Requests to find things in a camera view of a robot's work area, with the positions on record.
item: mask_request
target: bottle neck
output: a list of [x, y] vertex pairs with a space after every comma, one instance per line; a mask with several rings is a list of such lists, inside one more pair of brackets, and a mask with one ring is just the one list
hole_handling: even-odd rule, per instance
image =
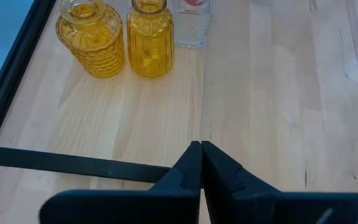
[[167, 0], [132, 0], [132, 7], [143, 15], [157, 15], [167, 7]]
[[60, 14], [76, 26], [94, 26], [104, 17], [103, 0], [61, 0]]

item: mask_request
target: black bar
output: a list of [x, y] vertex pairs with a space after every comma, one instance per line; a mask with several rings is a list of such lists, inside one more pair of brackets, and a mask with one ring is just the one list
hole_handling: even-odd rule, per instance
[[35, 0], [0, 71], [0, 127], [56, 0]]
[[0, 147], [0, 166], [151, 183], [158, 182], [170, 170], [169, 167], [3, 147]]

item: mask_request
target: wooden tabletop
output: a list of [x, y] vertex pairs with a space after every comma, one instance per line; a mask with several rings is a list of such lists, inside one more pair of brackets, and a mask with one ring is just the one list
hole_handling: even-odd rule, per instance
[[[209, 140], [279, 190], [358, 192], [358, 0], [216, 0], [205, 49], [177, 47], [157, 79], [128, 62], [114, 78], [87, 75], [57, 39], [57, 16], [0, 146], [172, 166], [190, 141]], [[0, 223], [37, 223], [66, 189], [149, 187], [0, 167]]]

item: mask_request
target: glass bottle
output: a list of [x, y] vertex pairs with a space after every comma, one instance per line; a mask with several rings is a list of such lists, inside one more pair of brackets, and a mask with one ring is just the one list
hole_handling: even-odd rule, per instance
[[174, 0], [175, 43], [203, 48], [213, 16], [213, 0]]
[[125, 64], [122, 21], [103, 0], [61, 0], [56, 32], [89, 74], [116, 75]]
[[166, 0], [132, 0], [127, 34], [133, 71], [145, 77], [159, 77], [172, 68], [173, 18]]

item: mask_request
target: ribbed glass bottle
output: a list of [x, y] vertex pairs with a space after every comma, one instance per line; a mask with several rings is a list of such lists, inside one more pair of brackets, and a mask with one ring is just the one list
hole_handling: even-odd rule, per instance
[[107, 78], [121, 71], [124, 39], [116, 10], [103, 0], [62, 0], [60, 13], [57, 35], [87, 72]]
[[132, 0], [127, 37], [133, 71], [145, 77], [159, 77], [172, 68], [173, 18], [166, 0]]

